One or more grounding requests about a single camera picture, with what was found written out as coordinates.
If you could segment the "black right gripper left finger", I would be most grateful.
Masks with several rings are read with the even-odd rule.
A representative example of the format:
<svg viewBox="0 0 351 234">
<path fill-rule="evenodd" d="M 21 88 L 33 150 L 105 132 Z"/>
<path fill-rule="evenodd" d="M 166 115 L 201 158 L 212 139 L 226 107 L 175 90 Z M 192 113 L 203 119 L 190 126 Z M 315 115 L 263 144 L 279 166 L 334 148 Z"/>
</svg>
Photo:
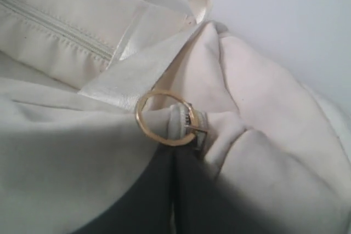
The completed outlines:
<svg viewBox="0 0 351 234">
<path fill-rule="evenodd" d="M 173 154 L 160 146 L 132 187 L 75 233 L 171 233 Z"/>
</svg>

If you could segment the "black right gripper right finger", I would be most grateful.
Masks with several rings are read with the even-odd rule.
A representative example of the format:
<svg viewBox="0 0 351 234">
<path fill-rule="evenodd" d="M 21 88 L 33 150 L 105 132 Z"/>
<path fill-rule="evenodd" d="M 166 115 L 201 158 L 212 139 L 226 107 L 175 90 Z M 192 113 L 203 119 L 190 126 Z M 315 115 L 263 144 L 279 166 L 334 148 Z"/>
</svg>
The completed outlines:
<svg viewBox="0 0 351 234">
<path fill-rule="evenodd" d="M 173 151 L 176 233 L 270 233 L 254 216 L 231 203 L 192 151 Z"/>
</svg>

